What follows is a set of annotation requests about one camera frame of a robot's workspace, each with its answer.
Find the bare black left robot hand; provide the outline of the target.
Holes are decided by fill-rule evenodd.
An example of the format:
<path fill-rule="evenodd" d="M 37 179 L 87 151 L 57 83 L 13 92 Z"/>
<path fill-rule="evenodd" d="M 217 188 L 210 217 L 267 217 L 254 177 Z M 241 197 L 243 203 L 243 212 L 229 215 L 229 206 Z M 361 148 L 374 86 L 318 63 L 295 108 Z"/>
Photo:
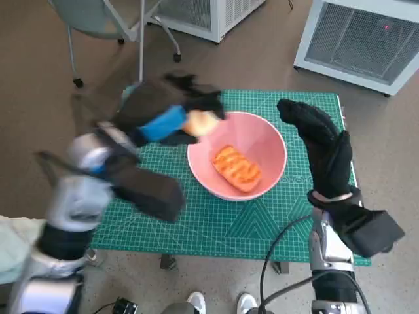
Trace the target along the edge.
<path fill-rule="evenodd" d="M 153 142 L 189 145 L 199 135 L 184 125 L 191 120 L 189 113 L 197 112 L 224 120 L 221 90 L 198 83 L 194 74 L 170 72 L 130 88 L 111 121 L 139 147 Z"/>

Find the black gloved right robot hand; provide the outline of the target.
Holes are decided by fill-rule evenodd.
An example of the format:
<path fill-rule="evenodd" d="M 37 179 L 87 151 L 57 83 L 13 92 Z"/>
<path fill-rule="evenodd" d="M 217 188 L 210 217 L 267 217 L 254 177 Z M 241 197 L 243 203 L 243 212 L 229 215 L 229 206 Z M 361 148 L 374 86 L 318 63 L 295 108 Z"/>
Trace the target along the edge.
<path fill-rule="evenodd" d="M 282 122 L 296 127 L 306 146 L 314 191 L 327 199 L 349 194 L 350 134 L 339 131 L 331 117 L 315 106 L 281 99 L 277 109 Z"/>

